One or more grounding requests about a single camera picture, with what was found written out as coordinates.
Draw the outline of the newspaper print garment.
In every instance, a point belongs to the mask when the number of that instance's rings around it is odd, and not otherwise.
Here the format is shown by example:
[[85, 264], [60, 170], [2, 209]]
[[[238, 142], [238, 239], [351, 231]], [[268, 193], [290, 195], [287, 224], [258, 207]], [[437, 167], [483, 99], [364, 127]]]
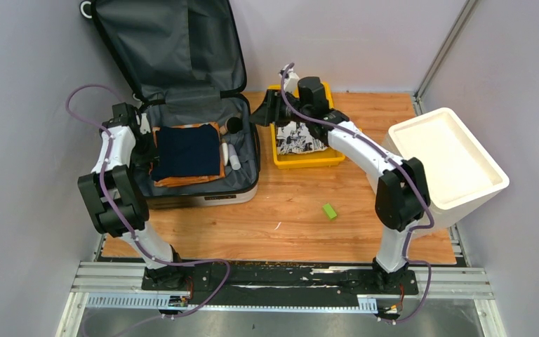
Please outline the newspaper print garment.
[[320, 140], [310, 134], [304, 123], [291, 121], [285, 126], [275, 126], [277, 154], [308, 154], [327, 149]]

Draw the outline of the black white space suitcase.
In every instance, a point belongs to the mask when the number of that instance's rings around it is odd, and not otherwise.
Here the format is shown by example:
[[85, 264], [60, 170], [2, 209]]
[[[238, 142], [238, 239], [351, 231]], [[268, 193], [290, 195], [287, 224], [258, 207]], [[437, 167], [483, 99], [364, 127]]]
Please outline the black white space suitcase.
[[246, 66], [228, 1], [92, 1], [88, 13], [153, 127], [230, 118], [243, 128], [226, 135], [241, 168], [211, 182], [156, 186], [145, 168], [134, 178], [153, 209], [250, 201], [258, 189], [260, 145], [244, 97]]

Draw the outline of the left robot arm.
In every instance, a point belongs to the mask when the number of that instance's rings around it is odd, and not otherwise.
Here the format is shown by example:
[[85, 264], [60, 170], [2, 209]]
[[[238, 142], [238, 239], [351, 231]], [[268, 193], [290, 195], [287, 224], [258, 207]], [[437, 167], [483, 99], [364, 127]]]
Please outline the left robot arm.
[[180, 256], [149, 223], [149, 208], [133, 169], [157, 162], [157, 149], [146, 118], [128, 103], [112, 107], [112, 118], [99, 125], [102, 148], [92, 171], [78, 188], [95, 229], [129, 244], [144, 259], [143, 284], [181, 289], [187, 271]]

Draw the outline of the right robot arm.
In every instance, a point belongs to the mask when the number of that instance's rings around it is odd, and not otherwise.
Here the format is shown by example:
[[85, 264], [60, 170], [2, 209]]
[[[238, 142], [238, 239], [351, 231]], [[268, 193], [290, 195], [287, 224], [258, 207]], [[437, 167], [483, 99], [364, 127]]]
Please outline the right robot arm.
[[314, 139], [343, 153], [368, 175], [375, 192], [375, 213], [384, 226], [380, 250], [373, 260], [373, 283], [380, 292], [390, 293], [408, 269], [407, 252], [420, 220], [427, 217], [427, 226], [434, 225], [425, 168], [415, 157], [403, 159], [388, 152], [346, 114], [331, 107], [318, 77], [304, 77], [296, 85], [297, 95], [287, 84], [267, 90], [250, 120], [259, 126], [303, 123]]

